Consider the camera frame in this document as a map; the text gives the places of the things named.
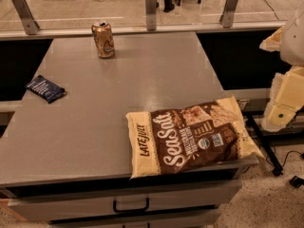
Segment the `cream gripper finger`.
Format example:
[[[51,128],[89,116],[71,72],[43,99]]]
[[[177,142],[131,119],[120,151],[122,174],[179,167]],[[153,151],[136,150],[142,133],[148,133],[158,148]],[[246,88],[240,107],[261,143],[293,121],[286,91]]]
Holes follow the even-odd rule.
[[[283,129],[304,105],[304,67],[292,66],[285,74],[276,73],[261,122],[269,132]]]
[[[278,28],[272,35],[261,42],[259,48],[269,52],[280,51],[282,31],[283,27]]]

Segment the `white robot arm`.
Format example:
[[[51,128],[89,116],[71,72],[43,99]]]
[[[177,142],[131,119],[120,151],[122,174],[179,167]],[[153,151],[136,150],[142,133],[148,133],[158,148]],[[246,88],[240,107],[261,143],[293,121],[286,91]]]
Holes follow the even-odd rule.
[[[280,59],[292,67],[284,74],[276,73],[270,89],[262,127],[269,132],[283,129],[304,105],[304,10],[294,16],[259,46],[278,51]]]

